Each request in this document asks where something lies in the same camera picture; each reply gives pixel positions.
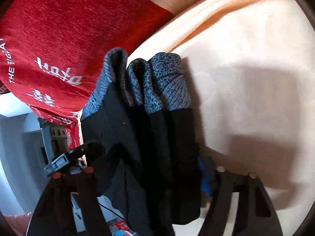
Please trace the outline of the black pants grey patterned cuffs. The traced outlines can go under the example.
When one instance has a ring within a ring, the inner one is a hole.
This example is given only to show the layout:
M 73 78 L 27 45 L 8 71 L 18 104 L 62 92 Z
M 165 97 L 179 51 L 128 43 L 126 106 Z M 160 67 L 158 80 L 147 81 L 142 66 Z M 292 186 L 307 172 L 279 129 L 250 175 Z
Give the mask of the black pants grey patterned cuffs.
M 128 62 L 114 48 L 87 104 L 84 141 L 101 144 L 92 160 L 99 191 L 140 235 L 174 235 L 200 216 L 201 173 L 191 97 L 181 58 L 158 53 Z

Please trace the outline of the white cabinet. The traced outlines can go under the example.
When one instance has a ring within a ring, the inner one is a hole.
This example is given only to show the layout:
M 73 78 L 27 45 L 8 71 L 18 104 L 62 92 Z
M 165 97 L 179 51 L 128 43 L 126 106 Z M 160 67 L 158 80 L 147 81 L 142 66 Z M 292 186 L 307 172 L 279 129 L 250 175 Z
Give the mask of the white cabinet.
M 12 93 L 1 95 L 1 212 L 35 209 L 49 177 L 45 167 L 67 150 L 64 126 L 42 121 Z

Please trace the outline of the red blanket white characters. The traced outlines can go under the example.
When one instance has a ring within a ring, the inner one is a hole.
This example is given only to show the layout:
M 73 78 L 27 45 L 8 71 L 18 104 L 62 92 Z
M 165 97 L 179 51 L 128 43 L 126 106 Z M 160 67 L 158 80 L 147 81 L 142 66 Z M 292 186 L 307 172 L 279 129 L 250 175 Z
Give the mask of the red blanket white characters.
M 66 126 L 79 145 L 78 113 L 104 55 L 132 53 L 200 0 L 1 0 L 1 82 L 34 113 Z

